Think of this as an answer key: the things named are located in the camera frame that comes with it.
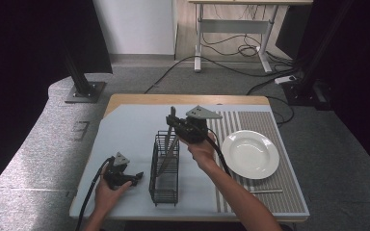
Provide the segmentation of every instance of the white tabletop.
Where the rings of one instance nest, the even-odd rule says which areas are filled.
[[[69,214],[77,218],[91,181],[100,165],[117,152],[131,162],[125,174],[134,175],[143,171],[143,179],[137,187],[126,192],[119,204],[111,211],[109,218],[138,220],[237,220],[233,213],[218,213],[215,187],[210,179],[198,168],[183,143],[179,152],[179,201],[173,204],[155,204],[148,191],[152,149],[155,135],[167,130],[166,116],[171,105],[120,105],[102,121],[95,139],[92,155],[86,165],[78,193]],[[175,105],[176,115],[185,113],[196,105]],[[270,112],[269,105],[202,105],[211,111]],[[85,217],[94,207],[94,192],[88,202]],[[293,218],[294,214],[277,214],[279,219]],[[303,214],[296,215],[303,219]]]

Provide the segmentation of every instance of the desk leg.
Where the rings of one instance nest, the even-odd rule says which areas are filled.
[[[272,33],[273,24],[275,24],[276,14],[278,13],[278,5],[273,6],[272,17],[269,20],[267,26],[266,34],[264,34],[263,40],[261,41],[261,46],[257,47],[257,53],[259,55],[260,61],[262,62],[263,68],[266,72],[272,72],[272,68],[269,65],[268,57],[266,54],[266,46],[269,41],[270,34]]]
[[[197,21],[197,46],[195,51],[195,72],[200,72],[200,54],[201,54],[201,46],[200,46],[200,38],[202,31],[200,29],[200,22],[202,21],[203,17],[203,4],[197,4],[198,6],[198,15],[196,18]]]

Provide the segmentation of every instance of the power strip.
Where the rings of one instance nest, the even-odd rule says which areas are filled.
[[[289,75],[289,76],[284,76],[284,77],[276,78],[275,79],[275,83],[278,85],[278,84],[282,84],[282,83],[286,83],[286,82],[291,82],[291,81],[295,81],[295,80],[297,80],[297,78],[294,75]]]

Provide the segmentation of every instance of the plate rim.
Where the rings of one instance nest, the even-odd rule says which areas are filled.
[[[272,149],[274,149],[274,150],[269,150],[269,146],[266,145],[262,140],[259,140],[259,142],[262,143],[264,146],[266,146],[266,148],[268,149],[271,160],[272,160],[272,158],[274,158],[275,163],[274,163],[273,167],[270,167],[269,170],[266,170],[265,172],[261,172],[260,174],[257,174],[257,173],[247,174],[244,169],[239,169],[239,167],[236,167],[233,164],[233,162],[230,160],[231,159],[230,158],[230,153],[228,153],[228,151],[226,151],[225,149],[226,148],[229,149],[230,145],[232,143],[232,140],[231,140],[230,136],[235,136],[235,135],[241,134],[241,133],[255,134],[256,136],[258,135],[259,137],[264,138],[267,141],[269,141],[268,145],[270,147],[272,147]],[[229,134],[228,136],[226,136],[226,138],[222,142],[221,151],[224,155],[224,158],[225,158],[225,161],[226,161],[226,164],[228,165],[228,167],[233,172],[235,172],[236,174],[238,174],[240,176],[243,176],[243,177],[246,177],[248,179],[254,179],[254,180],[264,179],[264,178],[267,178],[267,177],[273,175],[276,172],[276,170],[278,169],[280,157],[279,157],[278,149],[276,148],[275,144],[269,138],[264,136],[263,134],[252,131],[252,130],[239,130],[239,131],[233,132],[233,133]]]

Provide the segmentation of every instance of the table edge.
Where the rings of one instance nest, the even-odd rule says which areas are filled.
[[[254,104],[270,105],[265,96],[256,95],[197,95],[197,94],[121,94],[110,97],[104,117],[121,104]]]
[[[248,0],[188,0],[188,3],[194,4],[219,4],[219,5],[288,5],[288,6],[303,6],[312,5],[313,0],[258,0],[258,1],[248,1]]]

